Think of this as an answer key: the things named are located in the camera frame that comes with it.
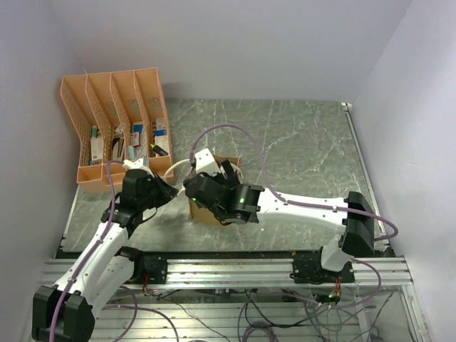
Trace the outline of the watermelon print canvas bag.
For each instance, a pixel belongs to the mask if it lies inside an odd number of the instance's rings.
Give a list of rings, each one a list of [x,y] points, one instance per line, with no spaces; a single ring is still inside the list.
[[[223,160],[230,161],[230,164],[231,164],[232,168],[234,169],[234,171],[238,177],[238,180],[239,181],[244,180],[244,176],[240,169],[240,164],[241,164],[240,157],[214,155],[214,159],[216,160],[218,165],[221,165],[221,162]],[[164,174],[164,178],[167,179],[166,183],[169,185],[171,184],[171,180],[170,180],[171,173],[175,170],[176,167],[188,164],[189,162],[190,161],[188,159],[183,159],[183,160],[176,162],[172,166],[170,166]],[[214,227],[223,227],[224,226],[214,217],[214,215],[208,209],[199,208],[192,199],[189,199],[188,202],[189,202],[189,209],[190,209],[189,218],[191,220],[199,222],[199,223],[203,223],[203,224],[208,224],[208,225],[211,225]]]

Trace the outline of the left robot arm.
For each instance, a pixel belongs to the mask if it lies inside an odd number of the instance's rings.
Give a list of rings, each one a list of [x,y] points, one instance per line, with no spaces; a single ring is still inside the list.
[[[127,170],[110,204],[80,256],[52,286],[40,286],[33,296],[31,335],[35,341],[89,341],[95,320],[111,296],[126,281],[145,275],[143,253],[125,244],[143,213],[158,209],[177,194],[146,167]]]

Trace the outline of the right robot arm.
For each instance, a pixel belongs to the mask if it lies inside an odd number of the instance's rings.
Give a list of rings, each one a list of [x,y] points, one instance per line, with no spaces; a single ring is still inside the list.
[[[297,284],[335,282],[352,258],[375,254],[373,212],[361,193],[338,198],[280,194],[240,182],[228,161],[222,167],[221,172],[192,172],[183,182],[186,197],[220,224],[275,220],[333,232],[326,245],[294,259],[290,277]]]

